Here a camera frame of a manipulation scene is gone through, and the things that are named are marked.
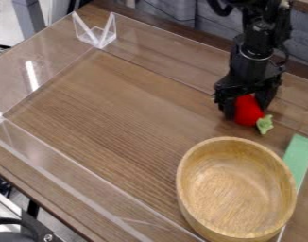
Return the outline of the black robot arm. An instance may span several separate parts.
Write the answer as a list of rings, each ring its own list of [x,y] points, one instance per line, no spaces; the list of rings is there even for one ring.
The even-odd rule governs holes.
[[[243,33],[233,38],[228,72],[216,82],[215,103],[228,120],[235,119],[235,102],[253,95],[259,108],[268,109],[281,85],[289,59],[284,43],[291,39],[293,0],[205,0],[213,12],[227,17],[243,13]]]

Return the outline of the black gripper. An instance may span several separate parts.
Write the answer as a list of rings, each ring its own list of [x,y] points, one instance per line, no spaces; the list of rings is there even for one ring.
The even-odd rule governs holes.
[[[272,53],[263,56],[232,51],[228,67],[227,75],[215,84],[215,102],[221,103],[225,119],[232,120],[235,98],[241,95],[255,94],[261,110],[268,109],[281,84],[285,66],[272,62]]]

